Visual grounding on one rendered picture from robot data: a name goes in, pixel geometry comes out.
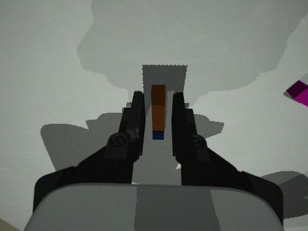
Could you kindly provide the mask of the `orange rod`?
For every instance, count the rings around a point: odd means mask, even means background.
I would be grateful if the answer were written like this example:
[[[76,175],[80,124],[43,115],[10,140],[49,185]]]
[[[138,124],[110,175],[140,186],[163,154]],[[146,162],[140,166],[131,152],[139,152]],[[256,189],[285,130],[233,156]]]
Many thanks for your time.
[[[151,107],[153,131],[164,131],[165,85],[152,85]]]

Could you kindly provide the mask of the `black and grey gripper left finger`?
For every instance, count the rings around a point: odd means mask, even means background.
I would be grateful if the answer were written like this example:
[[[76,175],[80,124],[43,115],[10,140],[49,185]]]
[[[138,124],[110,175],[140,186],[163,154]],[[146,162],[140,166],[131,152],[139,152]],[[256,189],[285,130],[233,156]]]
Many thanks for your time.
[[[131,184],[133,163],[143,151],[145,124],[144,94],[134,92],[131,108],[124,108],[118,133],[109,137],[106,146],[78,166],[44,175],[36,182],[33,213],[48,193],[62,186],[85,182]]]

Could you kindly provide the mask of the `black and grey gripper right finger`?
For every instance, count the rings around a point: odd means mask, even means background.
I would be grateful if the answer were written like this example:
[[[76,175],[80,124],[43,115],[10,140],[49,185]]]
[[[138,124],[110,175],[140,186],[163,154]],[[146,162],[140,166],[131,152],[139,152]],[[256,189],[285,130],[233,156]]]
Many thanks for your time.
[[[205,138],[197,134],[193,109],[185,108],[180,92],[173,95],[171,130],[173,157],[181,165],[182,186],[219,186],[253,193],[272,207],[284,227],[282,190],[273,182],[238,171],[208,148]]]

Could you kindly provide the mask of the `magenta block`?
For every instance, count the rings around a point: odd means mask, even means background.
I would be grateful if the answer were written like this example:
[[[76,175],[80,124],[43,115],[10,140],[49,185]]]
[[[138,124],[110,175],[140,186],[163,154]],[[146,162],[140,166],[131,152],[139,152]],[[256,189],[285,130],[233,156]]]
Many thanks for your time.
[[[308,85],[298,80],[286,90],[296,101],[308,106]]]

